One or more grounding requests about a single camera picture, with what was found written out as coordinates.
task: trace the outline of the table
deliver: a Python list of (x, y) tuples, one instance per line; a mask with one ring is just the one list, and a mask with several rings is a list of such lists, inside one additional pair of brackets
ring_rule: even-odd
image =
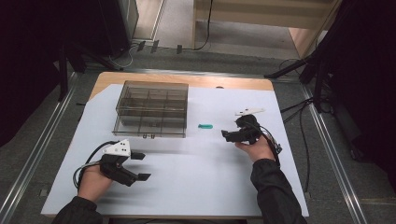
[[(327, 30), (341, 0), (214, 0), (211, 20), (289, 27), (301, 58)], [(195, 22), (207, 20), (210, 0), (194, 0), (192, 47)]]
[[(187, 137), (113, 136), (111, 131), (117, 116), (115, 106), (120, 97), (120, 84), (125, 80), (189, 83)], [(225, 142), (220, 134), (221, 129), (237, 130), (233, 123), (235, 110), (240, 110), (241, 106), (259, 105), (263, 105), (265, 111), (256, 118), (263, 122), (262, 125), (265, 123), (264, 126), (284, 148), (279, 155), (281, 169), (293, 187), (303, 215), (308, 216), (269, 80), (131, 73), (103, 73), (99, 76), (41, 213), (55, 216), (76, 195), (72, 174), (97, 146), (108, 140), (128, 138), (133, 151), (144, 152), (147, 156), (142, 161), (126, 161), (124, 168), (134, 173), (151, 173), (151, 177), (130, 188), (114, 183), (98, 202), (98, 212), (105, 217), (260, 218), (257, 191), (249, 181), (252, 162), (245, 152)], [(214, 128), (200, 130), (197, 122), (211, 123)], [(99, 154), (92, 160), (99, 160), (102, 156)]]

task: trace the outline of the hand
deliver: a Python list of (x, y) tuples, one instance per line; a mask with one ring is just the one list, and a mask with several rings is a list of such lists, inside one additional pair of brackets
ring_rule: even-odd
[(100, 166), (94, 165), (85, 169), (82, 177), (78, 197), (96, 202), (110, 188), (113, 180), (105, 177), (100, 172)]
[(260, 159), (275, 160), (274, 154), (272, 153), (271, 148), (268, 146), (267, 140), (263, 136), (260, 136), (259, 141), (253, 145), (235, 143), (235, 146), (246, 151), (253, 162)]

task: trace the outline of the white tabletop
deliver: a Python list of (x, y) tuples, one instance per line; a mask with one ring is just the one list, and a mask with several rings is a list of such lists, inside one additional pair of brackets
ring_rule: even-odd
[[(105, 217), (157, 218), (254, 218), (261, 211), (257, 190), (250, 182), (252, 162), (248, 155), (228, 143), (220, 130), (237, 131), (235, 112), (247, 107), (263, 107), (255, 114), (283, 151), (281, 169), (308, 216), (300, 179), (273, 91), (189, 88), (187, 137), (143, 139), (114, 136), (121, 85), (110, 85), (86, 105), (73, 141), (53, 183), (41, 214), (56, 215), (77, 195), (72, 176), (91, 153), (106, 141), (129, 139), (132, 151), (144, 152), (142, 161), (126, 161), (125, 169), (149, 173), (146, 182), (131, 187), (114, 182), (98, 202)], [(198, 129), (198, 124), (213, 129)], [(92, 161), (100, 160), (99, 151)]]

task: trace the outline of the white mount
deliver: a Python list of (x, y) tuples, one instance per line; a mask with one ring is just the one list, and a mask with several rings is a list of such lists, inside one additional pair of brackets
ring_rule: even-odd
[(103, 153), (108, 155), (130, 157), (131, 148), (129, 147), (128, 139), (122, 140), (111, 147), (103, 149)]
[(264, 111), (264, 108), (246, 108), (243, 111), (240, 112), (235, 112), (236, 116), (244, 116), (244, 115), (249, 115), (249, 114), (255, 114)]

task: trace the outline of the aluminum rail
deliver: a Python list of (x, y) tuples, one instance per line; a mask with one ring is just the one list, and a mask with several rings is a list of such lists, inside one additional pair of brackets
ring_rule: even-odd
[[(303, 85), (303, 93), (306, 99), (313, 96), (311, 90), (309, 90), (305, 85)], [(340, 189), (343, 192), (346, 205), (354, 223), (368, 223), (361, 209), (359, 198), (356, 195), (349, 178), (347, 177), (347, 172), (344, 169), (343, 163), (341, 163), (341, 160), (338, 157), (337, 151), (335, 149), (334, 143), (332, 142), (329, 131), (327, 130), (323, 117), (317, 112), (312, 104), (309, 106), (309, 109), (311, 111), (312, 118), (317, 125), (320, 138), (323, 141), (323, 145), (329, 157), (330, 164), (332, 165), (332, 169), (334, 170), (335, 177), (337, 178), (338, 184), (340, 185)]]
[(76, 73), (73, 73), (69, 78), (69, 93), (67, 93), (64, 99), (56, 105), (51, 117), (49, 118), (49, 121), (47, 122), (46, 127), (44, 128), (37, 142), (35, 143), (35, 146), (30, 153), (29, 158), (27, 159), (20, 174), (18, 175), (18, 178), (9, 189), (7, 197), (0, 209), (0, 223), (8, 224), (8, 222), (11, 220), (12, 215), (14, 214), (18, 204), (21, 201), (23, 193), (26, 191), (29, 182), (33, 177), (33, 174), (35, 173), (35, 169), (40, 163), (41, 158), (43, 157), (44, 152), (46, 151), (47, 146), (50, 142), (50, 139), (55, 132), (56, 127), (58, 126), (59, 121), (61, 120), (64, 111), (66, 110), (70, 102), (70, 99), (73, 96), (77, 80), (78, 75)]

